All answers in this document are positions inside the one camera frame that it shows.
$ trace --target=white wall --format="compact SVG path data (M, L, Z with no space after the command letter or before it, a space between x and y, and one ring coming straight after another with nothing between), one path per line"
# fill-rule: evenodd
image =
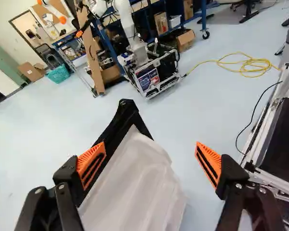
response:
M0 0L0 46L19 64L25 62L44 64L9 23L9 20L35 4L37 0Z
M19 86L0 70L0 92L7 96L18 88Z

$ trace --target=cardboard box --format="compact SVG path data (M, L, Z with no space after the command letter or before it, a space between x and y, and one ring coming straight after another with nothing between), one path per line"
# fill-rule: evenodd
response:
M193 30L188 29L184 34L177 37L178 51L183 52L190 49L195 42L196 35Z
M154 19L158 35L164 34L165 32L168 31L168 21L166 12L155 14Z
M31 63L26 62L24 64L21 64L17 68L23 75L25 75L28 79L30 79L32 82L35 82L42 78L46 71L44 70L44 65L42 64L35 64L34 66L31 65Z
M184 18L190 19L194 16L193 0L183 0Z
M109 83L120 77L120 70L117 65L113 65L110 68L101 71L101 73L104 83Z

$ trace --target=caster wheel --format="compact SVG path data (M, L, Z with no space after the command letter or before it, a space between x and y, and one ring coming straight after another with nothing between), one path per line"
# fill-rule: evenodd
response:
M202 38L203 38L203 39L208 39L209 37L210 37L209 31L203 32L203 34L202 34Z

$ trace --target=floor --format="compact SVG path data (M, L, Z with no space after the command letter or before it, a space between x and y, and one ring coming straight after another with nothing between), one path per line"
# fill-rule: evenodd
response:
M285 40L287 29L281 23L289 14L289 8L283 7L283 2L276 4L241 25L208 25L208 40L201 38L200 25L192 21L187 27L197 32L197 42L182 54L180 72L236 51L278 65L274 53ZM262 91L277 79L274 69L260 78L244 78L215 64L203 64L149 101L127 82L96 99L76 76L60 85L47 78L31 84L0 103L0 230L14 229L29 190L52 187L58 167L91 147L121 98L135 100L153 138L172 159L188 198L180 230L214 230L223 203L194 157L196 141L238 159L235 138ZM240 147L246 137L244 133L239 139Z

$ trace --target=storage bin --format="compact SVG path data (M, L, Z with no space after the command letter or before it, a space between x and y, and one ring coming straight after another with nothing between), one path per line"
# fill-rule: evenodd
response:
M181 23L181 15L170 16L171 19L169 20L170 27L174 28Z
M47 76L51 81L59 84L62 83L64 80L70 77L66 66L62 64L61 66L57 67L54 70L48 72L45 76Z

